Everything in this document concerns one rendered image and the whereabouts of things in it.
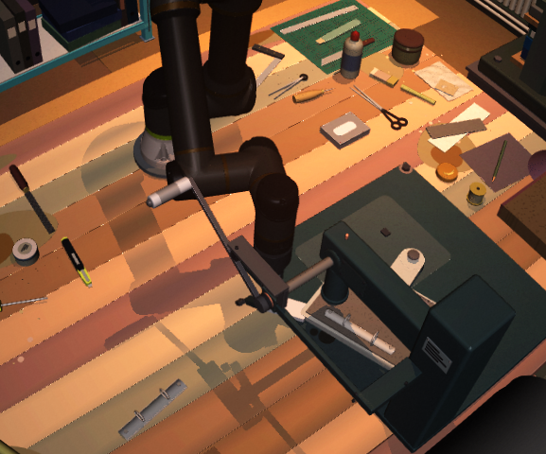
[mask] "glue bottle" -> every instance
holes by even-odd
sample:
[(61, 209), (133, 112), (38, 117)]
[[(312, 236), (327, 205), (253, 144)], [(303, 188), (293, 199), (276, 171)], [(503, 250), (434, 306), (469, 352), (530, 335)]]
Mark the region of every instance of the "glue bottle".
[(350, 37), (344, 41), (340, 74), (346, 79), (355, 79), (361, 70), (362, 56), (363, 41), (359, 38), (359, 32), (353, 31)]

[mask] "awl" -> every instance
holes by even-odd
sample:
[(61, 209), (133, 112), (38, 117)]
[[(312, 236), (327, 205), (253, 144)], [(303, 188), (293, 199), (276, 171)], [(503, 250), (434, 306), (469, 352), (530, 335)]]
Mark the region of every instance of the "awl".
[(259, 87), (260, 84), (266, 79), (269, 74), (273, 71), (274, 68), (276, 68), (276, 65), (279, 64), (284, 58), (285, 54), (282, 54), (280, 52), (275, 52), (274, 50), (269, 49), (268, 47), (263, 47), (260, 44), (254, 44), (252, 46), (252, 49), (256, 52), (260, 52), (262, 54), (270, 55), (271, 57), (274, 57), (274, 60), (271, 61), (271, 64), (269, 64), (264, 72), (260, 74), (257, 79), (255, 80), (255, 86)]
[(14, 177), (14, 180), (18, 184), (18, 187), (20, 187), (20, 189), (25, 193), (26, 199), (30, 203), (30, 206), (33, 207), (35, 214), (37, 214), (37, 217), (42, 222), (47, 232), (52, 235), (54, 232), (56, 232), (56, 230), (45, 215), (42, 207), (39, 206), (39, 203), (37, 203), (33, 195), (30, 193), (30, 190), (28, 189), (28, 183), (26, 182), (25, 177), (23, 177), (23, 174), (20, 173), (20, 170), (14, 164), (9, 167), (9, 173), (11, 173), (11, 176)]
[[(368, 40), (363, 41), (363, 47), (365, 47), (368, 44), (374, 43), (376, 41), (376, 38), (369, 38)], [(321, 59), (321, 66), (325, 66), (326, 64), (330, 64), (331, 62), (335, 60), (339, 60), (342, 58), (342, 50), (340, 52), (336, 52), (335, 54), (331, 54), (328, 57), (325, 57), (324, 59)]]

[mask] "shelf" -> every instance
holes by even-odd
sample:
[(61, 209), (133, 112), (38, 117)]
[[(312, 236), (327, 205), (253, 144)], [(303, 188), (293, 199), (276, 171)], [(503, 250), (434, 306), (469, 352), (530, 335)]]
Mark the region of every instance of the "shelf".
[(115, 30), (113, 33), (110, 33), (102, 38), (85, 45), (79, 49), (68, 52), (64, 47), (62, 47), (49, 33), (47, 33), (42, 26), (42, 17), (41, 15), (37, 18), (37, 24), (39, 27), (39, 38), (42, 45), (42, 55), (44, 61), (34, 66), (29, 67), (28, 69), (21, 71), (18, 74), (14, 74), (13, 71), (9, 68), (8, 64), (4, 61), (3, 57), (0, 55), (0, 93), (6, 91), (8, 88), (11, 88), (19, 83), (24, 82), (39, 76), (40, 74), (60, 66), (68, 61), (74, 60), (82, 55), (85, 55), (89, 52), (92, 52), (103, 45), (113, 43), (116, 40), (130, 36), (133, 33), (140, 31), (140, 38), (142, 41), (150, 41), (152, 37), (152, 24), (150, 21), (150, 0), (139, 0), (140, 8), (140, 20), (129, 26), (124, 26), (119, 30)]

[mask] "bottle label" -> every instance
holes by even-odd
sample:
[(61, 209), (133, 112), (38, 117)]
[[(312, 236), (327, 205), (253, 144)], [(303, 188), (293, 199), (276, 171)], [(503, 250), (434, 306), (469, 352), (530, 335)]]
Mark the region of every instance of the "bottle label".
[(344, 52), (342, 55), (342, 69), (344, 71), (359, 71), (361, 69), (361, 57), (362, 55), (351, 57)]

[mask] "machine label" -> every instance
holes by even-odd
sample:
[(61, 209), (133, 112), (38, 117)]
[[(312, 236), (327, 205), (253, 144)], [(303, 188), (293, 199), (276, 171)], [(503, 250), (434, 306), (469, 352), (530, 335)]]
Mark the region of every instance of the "machine label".
[(447, 355), (445, 355), (441, 349), (436, 346), (431, 338), (426, 338), (422, 350), (424, 350), (424, 353), (428, 355), (428, 358), (432, 359), (445, 374), (447, 373), (449, 367), (451, 366), (451, 359), (449, 359)]

